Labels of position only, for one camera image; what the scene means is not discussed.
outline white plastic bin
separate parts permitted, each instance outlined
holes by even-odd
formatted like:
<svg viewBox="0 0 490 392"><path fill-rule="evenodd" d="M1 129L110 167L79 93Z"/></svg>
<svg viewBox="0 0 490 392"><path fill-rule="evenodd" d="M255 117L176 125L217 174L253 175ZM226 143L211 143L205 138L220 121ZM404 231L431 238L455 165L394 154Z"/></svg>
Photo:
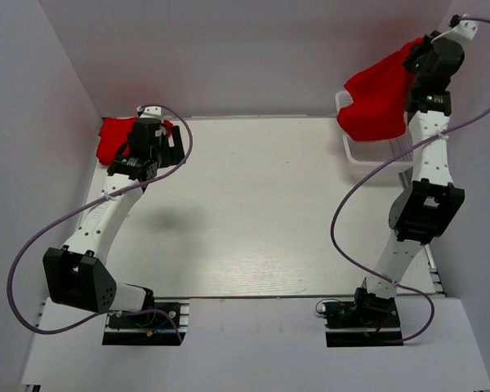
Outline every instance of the white plastic bin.
<svg viewBox="0 0 490 392"><path fill-rule="evenodd" d="M352 97L347 91L336 94L336 109L339 113L352 103ZM391 140L358 142L343 132L343 144L349 161L350 172L354 180L361 180L369 172L380 166L384 161L401 154L412 146L412 136L407 128L404 135ZM412 154L408 154L397 162L377 173L370 181L371 184L388 184L395 182L397 175L412 167Z"/></svg>

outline red towel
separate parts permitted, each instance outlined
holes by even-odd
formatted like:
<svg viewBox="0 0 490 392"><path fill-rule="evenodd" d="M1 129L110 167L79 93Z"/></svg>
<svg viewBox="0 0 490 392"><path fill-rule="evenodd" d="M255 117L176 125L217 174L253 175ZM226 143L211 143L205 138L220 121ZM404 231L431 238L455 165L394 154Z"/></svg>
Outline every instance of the red towel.
<svg viewBox="0 0 490 392"><path fill-rule="evenodd" d="M354 103L340 110L337 121L356 141L375 141L401 136L405 130L403 112L413 75L402 66L418 38L407 43L369 69L355 74L345 84Z"/></svg>
<svg viewBox="0 0 490 392"><path fill-rule="evenodd" d="M138 117L131 118L111 118L107 117L100 128L100 143L96 149L96 157L102 165L108 166L113 163L116 152L127 141L127 133L132 129L132 124ZM172 122L163 120L163 125L167 129L167 135L172 132ZM122 155L129 154L126 147Z"/></svg>

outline red fabric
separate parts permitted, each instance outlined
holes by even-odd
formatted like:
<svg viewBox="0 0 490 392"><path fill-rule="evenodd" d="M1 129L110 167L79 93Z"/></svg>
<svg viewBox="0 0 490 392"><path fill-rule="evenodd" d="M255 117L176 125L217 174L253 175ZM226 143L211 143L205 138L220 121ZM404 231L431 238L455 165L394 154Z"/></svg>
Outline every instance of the red fabric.
<svg viewBox="0 0 490 392"><path fill-rule="evenodd" d="M402 63L418 38L372 67L355 74L345 84L354 103L340 110L337 121L356 141L392 139L405 132L403 111L413 75Z"/></svg>
<svg viewBox="0 0 490 392"><path fill-rule="evenodd" d="M111 118L107 117L100 128L100 143L96 149L96 157L102 165L110 165L114 161L116 151L127 141L127 133L132 129L132 124L137 117Z"/></svg>

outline red cloth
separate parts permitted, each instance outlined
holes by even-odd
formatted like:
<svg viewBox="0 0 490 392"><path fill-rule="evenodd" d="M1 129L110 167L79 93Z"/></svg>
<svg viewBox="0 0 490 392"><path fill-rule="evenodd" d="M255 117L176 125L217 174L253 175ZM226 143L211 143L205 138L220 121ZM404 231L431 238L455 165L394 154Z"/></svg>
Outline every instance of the red cloth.
<svg viewBox="0 0 490 392"><path fill-rule="evenodd" d="M100 128L100 143L96 149L96 157L102 165L108 166L113 163L116 151L127 141L127 133L132 129L132 124L138 117L131 118L111 118L107 117ZM172 122L163 120L163 125L170 136L172 132ZM129 148L125 148L123 155L129 154Z"/></svg>
<svg viewBox="0 0 490 392"><path fill-rule="evenodd" d="M372 67L355 74L345 84L354 103L340 110L337 121L356 141L401 136L406 129L403 112L413 75L402 66L418 38Z"/></svg>

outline laundry basket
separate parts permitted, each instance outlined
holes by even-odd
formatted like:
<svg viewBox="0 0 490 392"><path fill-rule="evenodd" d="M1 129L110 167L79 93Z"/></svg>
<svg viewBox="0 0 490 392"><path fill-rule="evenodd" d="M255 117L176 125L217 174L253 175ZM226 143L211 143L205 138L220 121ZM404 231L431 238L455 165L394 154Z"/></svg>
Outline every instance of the laundry basket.
<svg viewBox="0 0 490 392"><path fill-rule="evenodd" d="M350 105L352 102L349 92L338 92L336 94L337 113L339 113L341 108ZM405 149L412 146L412 136L408 128L404 135L390 140L358 142L352 140L345 132L343 132L342 137L350 171L355 180L361 180L384 161L401 154ZM412 154L407 154L377 173L371 183L387 184L395 182L398 174L405 172L410 167L412 167Z"/></svg>

